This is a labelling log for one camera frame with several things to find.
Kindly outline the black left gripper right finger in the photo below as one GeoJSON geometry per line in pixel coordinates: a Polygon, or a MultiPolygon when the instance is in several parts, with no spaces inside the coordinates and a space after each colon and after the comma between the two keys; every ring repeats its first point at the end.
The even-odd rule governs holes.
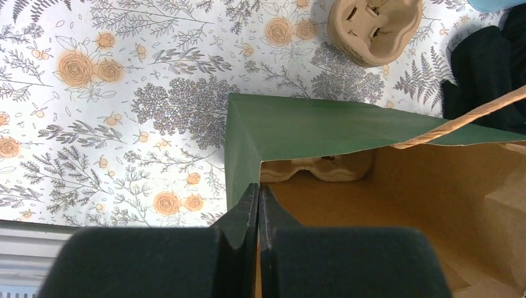
{"type": "Polygon", "coordinates": [[[302,227],[303,225],[278,202],[271,188],[261,184],[259,188],[259,253],[262,297],[273,297],[275,281],[272,273],[273,234],[278,228],[302,227]]]}

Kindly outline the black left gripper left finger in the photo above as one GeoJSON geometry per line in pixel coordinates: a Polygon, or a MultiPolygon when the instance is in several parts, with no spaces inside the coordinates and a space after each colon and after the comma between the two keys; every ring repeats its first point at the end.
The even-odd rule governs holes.
{"type": "Polygon", "coordinates": [[[251,183],[238,203],[212,228],[220,232],[213,297],[254,297],[259,185],[251,183]]]}

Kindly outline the green brown paper bag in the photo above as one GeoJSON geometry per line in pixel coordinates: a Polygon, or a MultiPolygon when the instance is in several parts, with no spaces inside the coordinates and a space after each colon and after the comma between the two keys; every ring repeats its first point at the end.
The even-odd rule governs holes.
{"type": "Polygon", "coordinates": [[[430,142],[397,145],[441,118],[372,104],[252,94],[228,97],[226,200],[261,183],[265,161],[375,150],[360,180],[300,171],[268,183],[302,224],[402,226],[423,232],[455,297],[525,291],[525,136],[467,124],[430,142]]]}

